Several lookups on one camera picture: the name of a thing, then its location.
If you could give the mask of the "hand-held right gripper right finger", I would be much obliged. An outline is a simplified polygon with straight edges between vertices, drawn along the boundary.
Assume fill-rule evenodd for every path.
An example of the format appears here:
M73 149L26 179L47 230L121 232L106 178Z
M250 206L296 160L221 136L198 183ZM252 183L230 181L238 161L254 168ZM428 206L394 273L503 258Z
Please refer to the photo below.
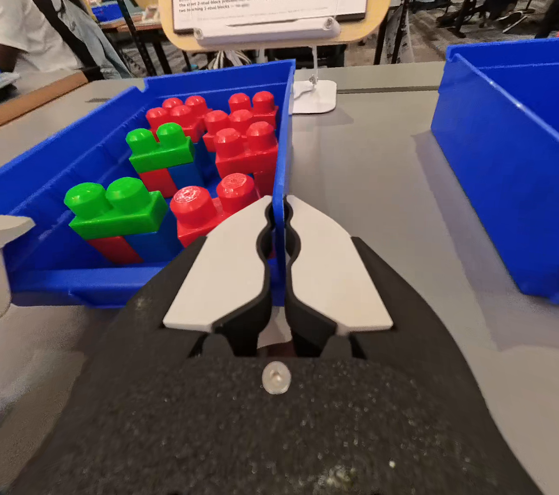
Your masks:
M388 331L388 313L354 238L294 195L285 199L284 311L298 356L319 356L333 337Z

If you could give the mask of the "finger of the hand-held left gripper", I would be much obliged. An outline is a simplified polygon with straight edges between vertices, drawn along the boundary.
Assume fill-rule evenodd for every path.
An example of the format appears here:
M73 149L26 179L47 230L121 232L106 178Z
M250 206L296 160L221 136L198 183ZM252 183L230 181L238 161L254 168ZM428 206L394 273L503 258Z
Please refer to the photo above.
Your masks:
M0 254L0 279L1 279L0 316L3 317L10 308L12 302L12 293L10 289L10 282L8 279L4 254L2 250Z
M1 248L29 232L35 226L32 218L1 215Z

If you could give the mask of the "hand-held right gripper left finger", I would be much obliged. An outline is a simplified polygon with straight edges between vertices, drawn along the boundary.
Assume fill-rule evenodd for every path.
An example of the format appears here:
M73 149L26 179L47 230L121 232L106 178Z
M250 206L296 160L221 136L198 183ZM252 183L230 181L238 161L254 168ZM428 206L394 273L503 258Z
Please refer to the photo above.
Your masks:
M199 250L164 327L220 334L236 356L255 356L272 310L272 230L272 196L264 196L196 240Z

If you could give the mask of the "blue plastic bin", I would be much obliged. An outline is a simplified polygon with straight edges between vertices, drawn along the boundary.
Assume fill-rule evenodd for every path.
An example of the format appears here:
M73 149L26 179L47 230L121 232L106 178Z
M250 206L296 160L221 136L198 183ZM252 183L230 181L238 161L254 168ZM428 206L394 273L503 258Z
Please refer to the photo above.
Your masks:
M447 50L431 132L513 281L558 303L558 38Z
M93 6L92 13L101 24L123 19L122 11L116 2L106 2L99 6Z
M107 186L118 178L135 177L126 134L147 128L148 109L171 97L199 95L208 107L225 109L234 93L273 94L279 107L280 149L272 207L280 219L289 188L289 102L295 73L295 61L282 60L146 78L142 91L129 87L1 166L1 214L29 217L35 223L3 251L12 301L18 306L121 308L176 257L116 266L70 229L72 216L64 204L74 185Z

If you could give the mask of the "cluster of assembled block bridges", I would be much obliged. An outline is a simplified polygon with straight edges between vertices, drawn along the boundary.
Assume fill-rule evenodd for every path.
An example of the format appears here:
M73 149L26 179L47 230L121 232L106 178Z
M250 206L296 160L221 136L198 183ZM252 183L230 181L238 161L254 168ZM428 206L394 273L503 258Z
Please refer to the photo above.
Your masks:
M229 111L202 95L166 98L130 130L134 171L66 192L69 228L114 265L160 263L273 192L278 106L269 91L232 94Z

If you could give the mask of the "grey desk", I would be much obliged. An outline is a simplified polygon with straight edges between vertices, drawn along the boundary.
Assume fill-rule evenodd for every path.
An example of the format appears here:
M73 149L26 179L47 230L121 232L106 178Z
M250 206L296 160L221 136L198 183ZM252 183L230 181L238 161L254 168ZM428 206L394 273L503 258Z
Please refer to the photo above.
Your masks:
M437 312L501 433L558 494L558 307L521 294L430 132L444 64L321 69L335 111L293 118L290 192L363 239ZM118 310L10 305L1 317L1 487L66 405Z

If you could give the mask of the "wood-edged grey table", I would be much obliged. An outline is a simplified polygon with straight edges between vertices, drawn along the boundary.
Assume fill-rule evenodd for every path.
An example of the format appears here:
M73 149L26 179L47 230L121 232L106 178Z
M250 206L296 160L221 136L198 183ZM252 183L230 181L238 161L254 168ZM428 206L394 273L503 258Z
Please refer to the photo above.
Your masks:
M1 97L1 127L90 83L81 71L59 70L21 77Z

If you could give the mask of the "denim jacket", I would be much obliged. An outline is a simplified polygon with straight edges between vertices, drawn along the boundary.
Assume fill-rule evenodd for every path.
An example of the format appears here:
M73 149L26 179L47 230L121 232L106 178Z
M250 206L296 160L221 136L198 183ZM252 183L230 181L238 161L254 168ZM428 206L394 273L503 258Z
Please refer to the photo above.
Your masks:
M33 2L82 63L78 70L89 70L98 79L130 77L129 70L88 12L84 0ZM10 70L15 54L14 49L1 46L1 67Z

